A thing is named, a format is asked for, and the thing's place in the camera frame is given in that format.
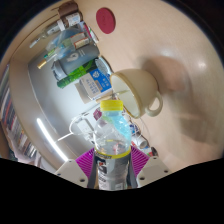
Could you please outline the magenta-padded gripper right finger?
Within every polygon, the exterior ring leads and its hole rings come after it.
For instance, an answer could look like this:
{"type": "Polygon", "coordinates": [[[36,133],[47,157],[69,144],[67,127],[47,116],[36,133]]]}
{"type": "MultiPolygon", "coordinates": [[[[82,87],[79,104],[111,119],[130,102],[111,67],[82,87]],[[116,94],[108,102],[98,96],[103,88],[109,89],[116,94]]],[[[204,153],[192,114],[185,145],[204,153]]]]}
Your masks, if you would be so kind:
{"type": "Polygon", "coordinates": [[[128,184],[132,189],[143,187],[170,174],[171,171],[158,156],[149,157],[139,149],[131,148],[128,184]]]}

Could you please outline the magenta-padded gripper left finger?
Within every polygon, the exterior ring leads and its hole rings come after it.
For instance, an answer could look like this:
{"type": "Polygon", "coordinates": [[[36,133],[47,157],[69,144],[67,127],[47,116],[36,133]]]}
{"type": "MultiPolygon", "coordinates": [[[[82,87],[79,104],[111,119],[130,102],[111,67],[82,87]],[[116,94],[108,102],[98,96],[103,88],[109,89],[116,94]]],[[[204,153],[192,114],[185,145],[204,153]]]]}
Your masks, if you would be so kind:
{"type": "Polygon", "coordinates": [[[96,183],[94,149],[90,149],[77,159],[69,159],[55,174],[81,187],[93,189],[96,183]]]}

